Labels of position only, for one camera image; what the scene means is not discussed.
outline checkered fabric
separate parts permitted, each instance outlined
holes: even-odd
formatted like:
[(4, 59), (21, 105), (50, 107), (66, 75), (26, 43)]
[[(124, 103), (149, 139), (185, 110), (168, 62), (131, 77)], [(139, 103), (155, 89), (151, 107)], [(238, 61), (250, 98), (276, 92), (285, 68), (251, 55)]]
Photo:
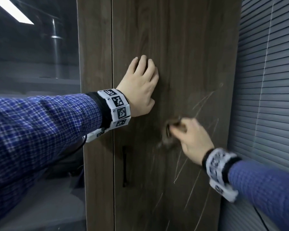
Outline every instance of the checkered fabric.
[[(0, 98), (0, 185), (51, 163), (101, 122), (98, 106), (85, 94)], [(40, 175), (27, 176), (0, 190), (0, 219)]]
[(289, 173), (254, 161), (239, 161), (229, 170), (230, 184), (266, 214), (280, 230), (289, 231)]

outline fluorescent light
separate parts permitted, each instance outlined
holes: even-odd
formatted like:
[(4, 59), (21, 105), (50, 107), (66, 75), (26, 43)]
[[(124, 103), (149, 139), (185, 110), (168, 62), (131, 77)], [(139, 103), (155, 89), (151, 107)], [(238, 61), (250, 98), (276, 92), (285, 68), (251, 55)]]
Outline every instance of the fluorescent light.
[(34, 24), (10, 0), (0, 0), (0, 6), (10, 15), (12, 15), (18, 22)]

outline gray blind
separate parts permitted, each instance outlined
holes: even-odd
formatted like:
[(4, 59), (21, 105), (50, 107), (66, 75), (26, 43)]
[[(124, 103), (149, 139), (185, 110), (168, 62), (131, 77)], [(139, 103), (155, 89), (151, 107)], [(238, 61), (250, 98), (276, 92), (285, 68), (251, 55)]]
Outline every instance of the gray blind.
[[(289, 171), (289, 0), (243, 0), (239, 29), (228, 148)], [(245, 200), (225, 203), (220, 229), (265, 230)]]

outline wire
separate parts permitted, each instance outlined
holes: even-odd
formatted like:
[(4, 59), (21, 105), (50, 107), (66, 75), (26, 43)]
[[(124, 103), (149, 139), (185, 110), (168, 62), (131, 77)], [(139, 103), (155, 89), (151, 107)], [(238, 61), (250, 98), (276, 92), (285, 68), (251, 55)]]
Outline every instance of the wire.
[(1, 185), (0, 185), (0, 190), (1, 190), (2, 188), (4, 188), (4, 187), (6, 187), (6, 186), (8, 186), (8, 185), (10, 185), (10, 184), (12, 184), (12, 183), (14, 183), (14, 182), (17, 182), (17, 181), (19, 181), (19, 180), (21, 180), (21, 179), (23, 179), (23, 178), (31, 175), (31, 174), (34, 174), (34, 173), (39, 172), (39, 171), (41, 171), (41, 170), (43, 170), (43, 169), (46, 169), (46, 168), (48, 168), (48, 167), (56, 164), (57, 162), (59, 162), (59, 161), (65, 159), (65, 158), (69, 157), (70, 155), (73, 155), (74, 153), (76, 153), (78, 150), (80, 150), (80, 149), (85, 145), (86, 140), (87, 140), (87, 135), (85, 136), (83, 143), (82, 143), (76, 150), (72, 151), (71, 153), (69, 153), (69, 154), (67, 154), (67, 155), (65, 155), (65, 156), (63, 156), (63, 157), (61, 157), (61, 158), (59, 158), (59, 159), (54, 160), (53, 162), (51, 162), (51, 163), (49, 163), (49, 164), (47, 164), (47, 165), (44, 165), (44, 166), (42, 166), (42, 167), (38, 167), (38, 168), (32, 169), (32, 170), (30, 170), (30, 171), (28, 171), (28, 172), (26, 172), (26, 173), (24, 173), (24, 174), (22, 174), (22, 175), (19, 175), (19, 176), (16, 177), (16, 178), (12, 178), (11, 180), (9, 180), (9, 181), (1, 184)]
[(260, 218), (260, 220), (261, 220), (263, 226), (265, 227), (266, 231), (270, 231), (270, 230), (268, 229), (267, 225), (265, 224), (264, 220), (262, 219), (260, 213), (258, 212), (257, 208), (256, 208), (255, 206), (253, 206), (253, 207), (254, 207), (254, 209), (255, 209), (257, 215), (259, 216), (259, 218)]

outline scratched wood surface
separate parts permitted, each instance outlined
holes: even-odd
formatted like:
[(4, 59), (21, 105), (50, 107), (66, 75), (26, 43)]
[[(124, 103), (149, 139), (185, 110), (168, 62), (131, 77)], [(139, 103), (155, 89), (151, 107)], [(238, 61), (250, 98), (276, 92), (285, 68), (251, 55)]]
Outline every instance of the scratched wood surface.
[[(81, 92), (112, 87), (111, 0), (77, 0)], [(114, 229), (112, 132), (84, 146), (87, 230)]]
[(217, 230), (220, 196), (207, 175), (180, 147), (156, 146), (166, 119), (182, 115), (196, 116), (226, 147), (240, 7), (241, 0), (112, 0), (114, 87), (142, 54), (160, 74), (152, 112), (114, 131), (116, 231)]

